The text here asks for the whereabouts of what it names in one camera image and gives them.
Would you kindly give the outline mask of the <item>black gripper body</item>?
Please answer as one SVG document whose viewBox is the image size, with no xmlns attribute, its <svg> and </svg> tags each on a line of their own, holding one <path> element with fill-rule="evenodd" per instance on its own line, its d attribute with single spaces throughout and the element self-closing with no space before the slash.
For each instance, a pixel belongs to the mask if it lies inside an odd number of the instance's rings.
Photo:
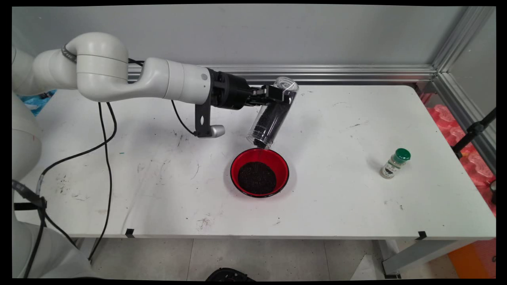
<svg viewBox="0 0 507 285">
<path fill-rule="evenodd" d="M 208 102 L 210 106 L 232 110 L 242 109 L 244 106 L 255 106 L 250 101 L 252 89 L 246 79 L 226 72 L 208 69 L 210 74 L 210 92 Z"/>
</svg>

